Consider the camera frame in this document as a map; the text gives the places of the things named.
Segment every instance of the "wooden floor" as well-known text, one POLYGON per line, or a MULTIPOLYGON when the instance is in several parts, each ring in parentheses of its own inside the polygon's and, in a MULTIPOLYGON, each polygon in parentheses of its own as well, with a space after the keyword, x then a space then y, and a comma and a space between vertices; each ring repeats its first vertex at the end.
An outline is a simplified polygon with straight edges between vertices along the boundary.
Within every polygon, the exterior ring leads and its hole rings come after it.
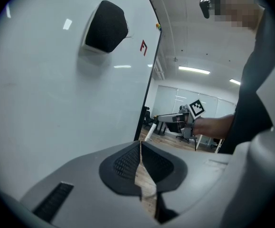
MULTIPOLYGON (((147 136, 149 132, 149 128, 144 129, 142 128, 139 140, 143 141, 145 137, 147 136)), ((163 143, 171 148, 180 148, 185 149, 187 151, 194 151, 195 145, 194 141, 187 143, 186 140, 181 140, 179 138, 176 138, 175 136, 169 136, 169 135, 157 135, 156 133, 153 133, 150 142, 154 143, 163 143)), ((214 152, 215 149, 211 149, 205 144, 199 144, 199 147, 197 149, 198 152, 214 152)), ((135 175, 135 184, 137 186, 140 186, 142 189, 142 205, 143 207, 149 212, 149 215, 154 217, 155 210, 156 210, 156 201, 157 201, 157 195, 156 195, 156 185, 154 181, 151 179, 150 175, 148 174, 147 170, 145 169, 143 163, 142 163, 142 153, 141 153, 141 163, 137 168, 136 175, 135 175)))
MULTIPOLYGON (((144 127, 143 127, 141 134, 139 136, 139 140, 144 140, 145 137, 147 136, 149 130, 150 130, 149 127, 147 127, 146 129, 144 129, 144 127)), ((188 143, 184 139, 176 138, 175 136, 170 136, 167 134, 162 136, 162 135, 157 135, 155 132, 153 132, 153 134, 150 138, 150 142, 151 141, 154 143, 163 143, 170 147, 175 147, 175 148, 184 149, 184 150, 194 151, 194 149, 195 149, 194 140, 190 140, 190 143, 188 143)), ((211 149, 209 146, 207 146, 203 143, 199 143, 197 151, 198 152, 214 152, 215 149, 214 148, 211 149)))

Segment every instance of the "desk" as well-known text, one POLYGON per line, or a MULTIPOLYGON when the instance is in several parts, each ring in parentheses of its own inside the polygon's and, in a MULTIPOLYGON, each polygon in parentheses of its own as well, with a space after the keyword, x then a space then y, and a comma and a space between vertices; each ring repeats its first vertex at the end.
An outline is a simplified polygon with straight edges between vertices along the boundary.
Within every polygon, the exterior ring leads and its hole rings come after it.
POLYGON ((196 147, 195 147, 195 150, 197 150, 198 149, 198 147, 199 147, 199 143, 200 143, 200 140, 202 139, 202 134, 200 135, 200 137, 199 137, 199 141, 198 141, 198 144, 196 145, 196 147))
MULTIPOLYGON (((159 125, 159 121, 157 121, 157 124, 156 124, 156 128, 155 128, 155 131, 157 131, 157 128, 158 128, 158 125, 159 125)), ((161 127, 160 127, 160 129, 159 129, 159 131, 158 131, 158 135, 160 135, 161 134, 161 129, 162 129, 162 126, 164 125, 164 122, 161 122, 161 127)))
POLYGON ((222 144, 222 139, 220 139, 219 140, 219 142, 218 142, 218 146, 217 146, 217 149, 215 150, 215 154, 217 154, 218 153, 218 151, 219 151, 219 148, 221 147, 221 144, 222 144))

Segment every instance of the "black mounted object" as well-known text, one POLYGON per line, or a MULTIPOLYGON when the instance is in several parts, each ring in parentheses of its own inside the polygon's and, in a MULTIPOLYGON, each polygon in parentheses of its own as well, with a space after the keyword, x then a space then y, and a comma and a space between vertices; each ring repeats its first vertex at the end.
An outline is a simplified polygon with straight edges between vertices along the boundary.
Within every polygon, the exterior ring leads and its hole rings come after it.
POLYGON ((110 53, 128 34, 124 11, 109 1, 102 1, 86 30, 83 47, 96 52, 110 53))
POLYGON ((209 9, 210 9, 209 0, 200 0, 199 1, 199 6, 200 6, 200 9, 203 12, 204 17, 209 19, 209 17, 210 17, 210 15, 209 15, 209 9))

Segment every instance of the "black vent grille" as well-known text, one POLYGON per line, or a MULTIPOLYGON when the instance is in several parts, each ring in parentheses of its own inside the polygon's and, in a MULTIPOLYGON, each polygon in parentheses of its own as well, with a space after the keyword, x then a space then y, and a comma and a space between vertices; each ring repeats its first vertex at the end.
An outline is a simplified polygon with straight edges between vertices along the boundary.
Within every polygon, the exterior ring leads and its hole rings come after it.
POLYGON ((134 181, 140 161, 140 147, 137 145, 122 157, 118 158, 113 164, 113 169, 117 175, 134 181))
POLYGON ((34 214, 39 218, 50 222, 73 189, 73 185, 59 183, 57 187, 38 205, 34 214))
POLYGON ((174 165, 171 161, 146 146, 142 146, 142 162, 155 183, 169 176, 174 165))

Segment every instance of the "red letter f logo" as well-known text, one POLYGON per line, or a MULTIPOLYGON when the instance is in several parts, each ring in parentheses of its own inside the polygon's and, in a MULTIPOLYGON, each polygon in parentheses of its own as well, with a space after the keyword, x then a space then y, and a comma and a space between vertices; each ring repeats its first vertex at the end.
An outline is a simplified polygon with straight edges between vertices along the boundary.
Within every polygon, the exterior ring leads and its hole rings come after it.
POLYGON ((146 55, 146 52, 147 52, 148 47, 147 47, 147 45, 146 45, 145 41, 144 41, 144 40, 142 40, 141 51, 142 51, 142 49, 143 49, 144 47, 146 47, 145 52, 144 52, 144 54, 143 54, 143 55, 145 56, 145 55, 146 55))

